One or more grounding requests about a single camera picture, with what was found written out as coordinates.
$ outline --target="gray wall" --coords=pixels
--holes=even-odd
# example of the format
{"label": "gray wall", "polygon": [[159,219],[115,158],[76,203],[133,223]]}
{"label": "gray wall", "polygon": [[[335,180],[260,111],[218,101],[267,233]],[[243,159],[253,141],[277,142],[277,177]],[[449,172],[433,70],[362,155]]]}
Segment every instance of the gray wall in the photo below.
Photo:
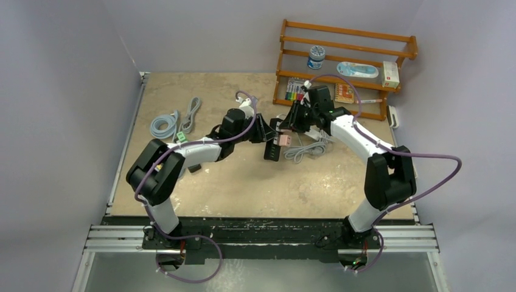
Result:
{"label": "gray wall", "polygon": [[[421,219],[435,224],[453,291],[514,291],[516,284],[514,15],[510,0],[426,0],[409,29],[420,54],[391,98],[398,142],[464,161],[454,180],[417,203]],[[453,164],[416,161],[419,190]]]}
{"label": "gray wall", "polygon": [[[405,33],[422,0],[104,2],[140,71],[273,72],[284,18]],[[335,36],[324,38],[350,41]],[[351,41],[377,44],[364,38]],[[401,49],[396,45],[399,46],[387,44],[387,48]]]}
{"label": "gray wall", "polygon": [[0,291],[69,291],[139,74],[101,0],[0,2]]}

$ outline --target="table surface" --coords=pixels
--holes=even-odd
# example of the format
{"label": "table surface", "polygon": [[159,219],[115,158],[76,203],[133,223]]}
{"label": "table surface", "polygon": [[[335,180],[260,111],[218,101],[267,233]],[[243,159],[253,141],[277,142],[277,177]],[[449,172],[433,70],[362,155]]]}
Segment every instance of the table surface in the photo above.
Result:
{"label": "table surface", "polygon": [[[156,116],[174,110],[184,114],[190,99],[200,97],[202,105],[195,116],[193,131],[187,135],[190,141],[200,139],[222,121],[228,109],[238,106],[234,94],[241,89],[258,98],[258,112],[269,121],[289,110],[287,106],[272,104],[275,83],[276,76],[269,73],[150,74],[111,213],[145,215],[125,182],[125,174],[153,139],[149,125]],[[279,96],[284,96],[285,84],[286,80],[280,84]],[[375,112],[377,105],[365,105],[364,110]],[[394,144],[387,121],[359,121],[380,139]],[[307,137],[302,140],[311,142]],[[293,137],[293,143],[297,145],[297,137]],[[364,199],[365,165],[342,142],[330,144],[323,156],[305,156],[300,164],[283,156],[279,162],[265,161],[264,147],[265,144],[242,142],[226,159],[204,163],[202,170],[194,174],[185,172],[171,196],[176,213],[207,217],[344,218]],[[413,215],[411,208],[405,206],[387,218],[412,219]]]}

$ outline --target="white clip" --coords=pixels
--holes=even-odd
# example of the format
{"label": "white clip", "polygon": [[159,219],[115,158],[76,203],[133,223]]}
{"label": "white clip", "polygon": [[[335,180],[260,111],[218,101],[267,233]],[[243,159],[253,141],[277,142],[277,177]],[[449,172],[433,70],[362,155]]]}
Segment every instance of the white clip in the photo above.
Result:
{"label": "white clip", "polygon": [[303,83],[303,85],[304,85],[307,89],[309,89],[309,88],[312,86],[312,84],[310,83],[310,80],[306,80],[306,81]]}

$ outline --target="gray cable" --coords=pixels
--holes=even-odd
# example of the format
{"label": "gray cable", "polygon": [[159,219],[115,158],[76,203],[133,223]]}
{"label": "gray cable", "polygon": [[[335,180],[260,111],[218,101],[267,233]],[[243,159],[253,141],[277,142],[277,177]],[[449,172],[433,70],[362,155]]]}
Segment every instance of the gray cable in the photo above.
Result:
{"label": "gray cable", "polygon": [[198,97],[192,98],[192,100],[190,100],[190,104],[188,104],[188,110],[179,125],[179,131],[185,134],[192,131],[192,128],[194,127],[194,116],[199,110],[199,107],[201,107],[201,99]]}
{"label": "gray cable", "polygon": [[315,156],[321,156],[324,153],[326,153],[326,147],[329,142],[333,142],[328,135],[321,130],[322,137],[319,139],[319,141],[314,142],[310,145],[303,146],[303,142],[301,141],[301,138],[298,135],[299,144],[301,146],[293,146],[288,147],[285,151],[283,151],[283,155],[285,156],[285,159],[288,160],[294,160],[295,164],[300,163],[303,160],[303,156],[305,154],[315,155]]}
{"label": "gray cable", "polygon": [[[175,136],[177,132],[177,121],[179,119],[179,112],[174,111],[172,115],[162,114],[157,116],[150,123],[150,134],[158,139],[167,139],[170,136]],[[167,124],[167,128],[160,130],[161,125]]]}

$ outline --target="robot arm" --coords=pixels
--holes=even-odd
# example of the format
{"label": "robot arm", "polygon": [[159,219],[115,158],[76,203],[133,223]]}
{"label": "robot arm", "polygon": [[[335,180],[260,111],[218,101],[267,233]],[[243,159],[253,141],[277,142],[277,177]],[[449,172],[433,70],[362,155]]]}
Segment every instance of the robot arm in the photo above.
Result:
{"label": "robot arm", "polygon": [[305,133],[312,125],[345,143],[366,164],[364,192],[366,198],[358,209],[346,217],[343,233],[360,238],[370,232],[374,221],[393,204],[405,201],[416,193],[412,159],[393,155],[377,144],[395,151],[409,152],[404,147],[393,147],[357,123],[357,127],[377,141],[371,143],[354,128],[354,117],[343,107],[335,108],[327,86],[307,90],[308,98],[295,101],[280,130]]}
{"label": "robot arm", "polygon": [[[175,214],[170,194],[173,192],[180,173],[193,165],[204,162],[217,162],[228,157],[235,147],[243,141],[261,143],[277,138],[278,132],[269,127],[261,114],[256,114],[256,120],[250,130],[242,137],[229,142],[212,144],[215,140],[224,140],[242,133],[252,121],[254,110],[251,100],[239,99],[239,108],[230,109],[224,116],[222,123],[217,125],[206,137],[189,144],[171,153],[158,165],[145,181],[140,197],[147,202],[148,211],[160,228],[170,234],[180,224]],[[180,144],[165,144],[159,139],[150,141],[140,154],[126,176],[126,181],[136,190],[145,174],[153,163],[169,148]]]}

